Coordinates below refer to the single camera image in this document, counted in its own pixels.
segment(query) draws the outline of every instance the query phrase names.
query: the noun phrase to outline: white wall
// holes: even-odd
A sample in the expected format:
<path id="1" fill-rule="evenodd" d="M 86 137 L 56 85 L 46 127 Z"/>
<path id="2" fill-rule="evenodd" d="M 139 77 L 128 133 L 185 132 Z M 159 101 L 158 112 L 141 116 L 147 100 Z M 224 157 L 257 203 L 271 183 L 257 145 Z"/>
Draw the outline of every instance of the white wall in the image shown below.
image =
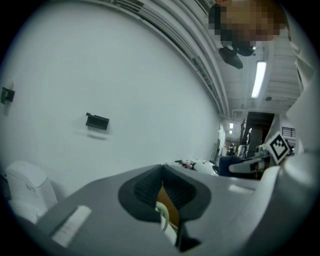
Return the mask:
<path id="1" fill-rule="evenodd" d="M 90 181 L 185 158 L 209 159 L 220 118 L 189 64 L 154 31 L 108 8 L 47 5 L 1 69 L 0 164 L 43 168 L 57 197 Z M 89 130 L 86 112 L 109 118 Z"/>

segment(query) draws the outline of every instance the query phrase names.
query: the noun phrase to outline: black wall mount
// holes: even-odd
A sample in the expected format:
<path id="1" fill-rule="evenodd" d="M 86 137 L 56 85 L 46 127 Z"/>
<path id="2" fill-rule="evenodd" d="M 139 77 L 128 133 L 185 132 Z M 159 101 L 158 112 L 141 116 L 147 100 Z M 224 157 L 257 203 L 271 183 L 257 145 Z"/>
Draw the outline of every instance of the black wall mount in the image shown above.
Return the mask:
<path id="1" fill-rule="evenodd" d="M 92 115 L 90 113 L 86 113 L 86 116 L 88 116 L 88 119 L 85 123 L 86 126 L 106 130 L 108 126 L 109 119 L 104 118 L 97 115 Z"/>
<path id="2" fill-rule="evenodd" d="M 1 103 L 5 104 L 6 101 L 12 102 L 14 100 L 15 91 L 2 87 Z"/>

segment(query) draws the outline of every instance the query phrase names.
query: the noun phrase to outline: gray plastic surface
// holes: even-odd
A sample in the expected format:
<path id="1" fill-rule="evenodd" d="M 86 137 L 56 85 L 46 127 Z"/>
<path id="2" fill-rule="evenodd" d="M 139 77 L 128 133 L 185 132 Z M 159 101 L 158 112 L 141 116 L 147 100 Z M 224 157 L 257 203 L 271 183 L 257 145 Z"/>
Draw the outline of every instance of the gray plastic surface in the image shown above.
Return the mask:
<path id="1" fill-rule="evenodd" d="M 283 168 L 267 169 L 261 181 L 211 176 L 172 166 L 211 192 L 203 215 L 184 225 L 189 237 L 201 242 L 185 254 L 267 255 L 276 249 L 297 230 L 319 196 L 319 158 L 319 152 L 290 157 Z M 76 206 L 86 205 L 92 214 L 68 250 L 88 256 L 180 255 L 158 223 L 133 218 L 118 201 L 120 186 L 151 167 L 86 185 L 50 209 L 37 227 L 50 236 Z"/>

